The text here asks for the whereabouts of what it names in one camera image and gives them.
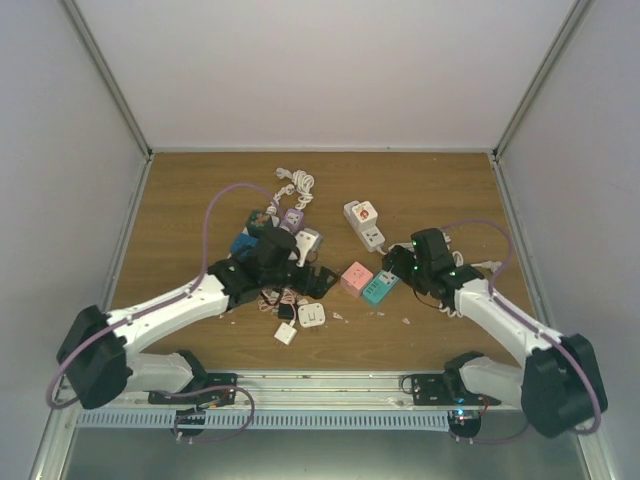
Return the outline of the purple power strip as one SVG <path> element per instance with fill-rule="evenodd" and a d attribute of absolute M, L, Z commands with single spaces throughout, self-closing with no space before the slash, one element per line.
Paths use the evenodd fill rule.
<path fill-rule="evenodd" d="M 297 234 L 304 224 L 304 213 L 301 210 L 295 208 L 289 208 L 282 220 L 279 223 L 279 227 L 292 234 Z"/>

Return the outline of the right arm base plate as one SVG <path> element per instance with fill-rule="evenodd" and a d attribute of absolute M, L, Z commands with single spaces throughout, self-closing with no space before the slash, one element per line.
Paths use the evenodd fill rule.
<path fill-rule="evenodd" d="M 411 396 L 415 406 L 446 407 L 449 432 L 456 439 L 473 440 L 489 408 L 501 405 L 493 397 L 470 393 L 460 386 L 449 387 L 444 373 L 403 375 L 399 388 Z"/>

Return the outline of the pink cube socket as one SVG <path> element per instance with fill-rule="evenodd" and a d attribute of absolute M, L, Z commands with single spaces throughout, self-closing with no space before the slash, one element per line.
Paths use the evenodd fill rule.
<path fill-rule="evenodd" d="M 340 285 L 351 296 L 358 298 L 373 278 L 374 275 L 368 268 L 354 262 L 341 275 Z"/>

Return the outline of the white multicolour power strip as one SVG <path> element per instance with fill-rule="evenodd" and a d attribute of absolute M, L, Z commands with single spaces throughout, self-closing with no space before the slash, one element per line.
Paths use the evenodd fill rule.
<path fill-rule="evenodd" d="M 246 229 L 240 232 L 231 244 L 229 259 L 232 265 L 228 268 L 231 275 L 229 311 L 250 301 L 252 281 L 245 260 L 253 246 L 254 238 L 248 235 Z"/>

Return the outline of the white grey power strip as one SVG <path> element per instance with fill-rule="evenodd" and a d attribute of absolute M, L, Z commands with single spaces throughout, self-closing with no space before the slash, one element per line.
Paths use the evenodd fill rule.
<path fill-rule="evenodd" d="M 379 227 L 377 226 L 377 221 L 375 226 L 364 230 L 364 229 L 358 228 L 355 225 L 353 219 L 351 218 L 350 209 L 356 203 L 359 203 L 359 201 L 352 201 L 344 205 L 343 214 L 346 220 L 348 221 L 348 223 L 350 224 L 350 226 L 352 227 L 352 229 L 354 230 L 358 238 L 361 240 L 361 242 L 363 243 L 363 245 L 365 246 L 368 252 L 377 252 L 377 253 L 383 254 L 385 237 L 382 234 Z"/>

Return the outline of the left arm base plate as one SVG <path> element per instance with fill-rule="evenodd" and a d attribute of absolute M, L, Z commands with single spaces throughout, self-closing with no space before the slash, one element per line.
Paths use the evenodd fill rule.
<path fill-rule="evenodd" d="M 187 437 L 195 437 L 204 431 L 203 428 L 196 429 L 195 426 L 204 424 L 207 409 L 235 403 L 236 393 L 233 389 L 207 392 L 204 392 L 204 389 L 213 386 L 236 386 L 237 380 L 236 373 L 207 373 L 203 377 L 194 378 L 182 390 L 169 396 L 158 391 L 149 392 L 147 401 L 151 405 L 185 405 L 185 408 L 175 411 L 176 416 L 180 418 L 178 432 Z"/>

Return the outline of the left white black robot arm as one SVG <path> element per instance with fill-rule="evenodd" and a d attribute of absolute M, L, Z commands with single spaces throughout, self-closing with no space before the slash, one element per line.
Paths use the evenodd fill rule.
<path fill-rule="evenodd" d="M 197 321 L 252 303 L 267 289 L 323 298 L 337 276 L 307 260 L 321 242 L 309 228 L 297 234 L 271 229 L 247 253 L 206 265 L 194 280 L 147 302 L 107 313 L 96 305 L 81 310 L 56 355 L 77 402 L 96 409 L 125 392 L 198 402 L 205 395 L 206 371 L 195 356 L 149 354 L 147 348 Z"/>

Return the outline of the white charger plug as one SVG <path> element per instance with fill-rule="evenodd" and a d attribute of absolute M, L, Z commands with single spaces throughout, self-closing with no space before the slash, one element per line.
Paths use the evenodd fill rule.
<path fill-rule="evenodd" d="M 290 346 L 297 333 L 298 330 L 295 328 L 293 322 L 282 322 L 276 329 L 273 338 L 278 346 Z"/>

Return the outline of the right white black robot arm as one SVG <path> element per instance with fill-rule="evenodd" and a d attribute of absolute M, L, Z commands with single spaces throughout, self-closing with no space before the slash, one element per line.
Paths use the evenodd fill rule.
<path fill-rule="evenodd" d="M 441 229 L 412 234 L 410 246 L 393 246 L 382 265 L 416 296 L 429 295 L 445 313 L 481 327 L 516 362 L 501 364 L 470 351 L 446 362 L 435 387 L 423 376 L 413 376 L 415 404 L 434 401 L 439 392 L 455 404 L 449 417 L 453 436 L 478 434 L 479 415 L 465 410 L 475 397 L 485 404 L 497 401 L 519 409 L 528 426 L 546 438 L 599 430 L 608 399 L 595 350 L 586 337 L 563 335 L 525 313 L 498 292 L 493 277 L 456 259 Z"/>

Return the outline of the white square adapter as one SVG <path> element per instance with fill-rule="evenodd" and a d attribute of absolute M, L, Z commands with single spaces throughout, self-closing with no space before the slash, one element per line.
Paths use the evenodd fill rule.
<path fill-rule="evenodd" d="M 321 303 L 309 303 L 298 307 L 298 322 L 304 329 L 325 325 L 326 313 Z"/>

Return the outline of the white cube socket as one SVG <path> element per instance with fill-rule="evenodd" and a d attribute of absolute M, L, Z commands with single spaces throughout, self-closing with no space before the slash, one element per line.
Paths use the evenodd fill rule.
<path fill-rule="evenodd" d="M 366 230 L 376 225 L 378 213 L 369 201 L 354 204 L 350 212 L 351 218 L 358 228 Z"/>

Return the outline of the teal power strip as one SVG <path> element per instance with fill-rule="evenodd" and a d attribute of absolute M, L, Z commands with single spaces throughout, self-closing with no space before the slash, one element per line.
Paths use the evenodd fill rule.
<path fill-rule="evenodd" d="M 372 307 L 378 307 L 391 292 L 399 278 L 391 272 L 381 270 L 364 288 L 363 299 Z"/>

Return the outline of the blue cube socket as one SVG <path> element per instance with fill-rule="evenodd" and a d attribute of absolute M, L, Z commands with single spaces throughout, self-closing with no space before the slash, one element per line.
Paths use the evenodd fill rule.
<path fill-rule="evenodd" d="M 245 258 L 257 245 L 258 239 L 245 233 L 239 233 L 230 247 L 230 255 Z"/>

